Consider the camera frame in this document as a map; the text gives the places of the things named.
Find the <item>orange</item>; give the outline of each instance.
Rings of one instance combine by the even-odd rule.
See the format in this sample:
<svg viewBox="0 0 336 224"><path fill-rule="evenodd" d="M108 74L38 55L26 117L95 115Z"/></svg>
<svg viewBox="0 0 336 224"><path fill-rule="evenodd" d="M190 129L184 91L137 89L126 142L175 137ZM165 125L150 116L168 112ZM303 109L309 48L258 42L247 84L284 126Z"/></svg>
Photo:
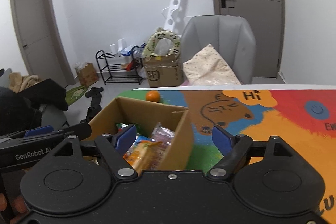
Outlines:
<svg viewBox="0 0 336 224"><path fill-rule="evenodd" d="M146 101L159 103L160 100L161 96L157 90L151 90L146 93Z"/></svg>

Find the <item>polka dot fabric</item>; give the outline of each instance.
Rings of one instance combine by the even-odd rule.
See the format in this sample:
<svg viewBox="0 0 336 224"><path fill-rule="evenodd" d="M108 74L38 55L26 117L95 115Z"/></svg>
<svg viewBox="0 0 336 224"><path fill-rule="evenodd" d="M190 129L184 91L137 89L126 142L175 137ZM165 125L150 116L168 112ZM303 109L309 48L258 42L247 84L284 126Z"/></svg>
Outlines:
<svg viewBox="0 0 336 224"><path fill-rule="evenodd" d="M240 85L230 66L209 44L183 63L191 85Z"/></svg>

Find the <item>finger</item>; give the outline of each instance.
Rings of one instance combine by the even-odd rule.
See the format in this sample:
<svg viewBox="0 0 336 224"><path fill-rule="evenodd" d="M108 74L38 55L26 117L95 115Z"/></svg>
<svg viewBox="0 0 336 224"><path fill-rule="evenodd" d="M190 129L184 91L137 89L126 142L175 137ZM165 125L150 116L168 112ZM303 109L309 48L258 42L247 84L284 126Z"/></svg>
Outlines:
<svg viewBox="0 0 336 224"><path fill-rule="evenodd" d="M17 209L19 213L24 213L27 211L27 207L22 196L18 196L16 199L14 199L14 208Z"/></svg>
<svg viewBox="0 0 336 224"><path fill-rule="evenodd" d="M9 224L15 224L16 222L18 222L21 218L23 218L27 214L28 214L28 212L25 212L25 213L22 213L22 214L18 214L15 218L11 219L11 221L9 222Z"/></svg>
<svg viewBox="0 0 336 224"><path fill-rule="evenodd" d="M7 201L4 194L0 194L0 212L6 210Z"/></svg>

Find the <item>small cardboard box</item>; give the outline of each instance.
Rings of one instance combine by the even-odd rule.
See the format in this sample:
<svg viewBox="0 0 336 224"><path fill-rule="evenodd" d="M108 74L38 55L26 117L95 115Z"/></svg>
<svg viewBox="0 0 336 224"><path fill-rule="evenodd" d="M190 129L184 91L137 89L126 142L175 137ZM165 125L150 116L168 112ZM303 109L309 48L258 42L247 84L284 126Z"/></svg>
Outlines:
<svg viewBox="0 0 336 224"><path fill-rule="evenodd" d="M143 59L149 86L179 86L183 83L182 68L174 54Z"/></svg>
<svg viewBox="0 0 336 224"><path fill-rule="evenodd" d="M84 68L76 68L79 82L84 86L91 86L98 81L98 75L92 63L87 63Z"/></svg>
<svg viewBox="0 0 336 224"><path fill-rule="evenodd" d="M86 140L94 140L103 133L116 134L116 123L137 123L150 135L158 122L174 131L175 137L157 169L183 170L194 143L190 114L186 107L117 97L89 122L92 134Z"/></svg>

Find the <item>blue circle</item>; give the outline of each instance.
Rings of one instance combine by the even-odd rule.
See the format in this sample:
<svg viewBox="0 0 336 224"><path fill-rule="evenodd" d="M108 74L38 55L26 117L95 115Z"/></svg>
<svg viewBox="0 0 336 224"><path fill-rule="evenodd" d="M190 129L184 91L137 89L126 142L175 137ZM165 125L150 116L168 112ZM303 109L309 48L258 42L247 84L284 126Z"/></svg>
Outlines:
<svg viewBox="0 0 336 224"><path fill-rule="evenodd" d="M317 120L329 118L329 110L318 101L308 101L304 107L308 114Z"/></svg>

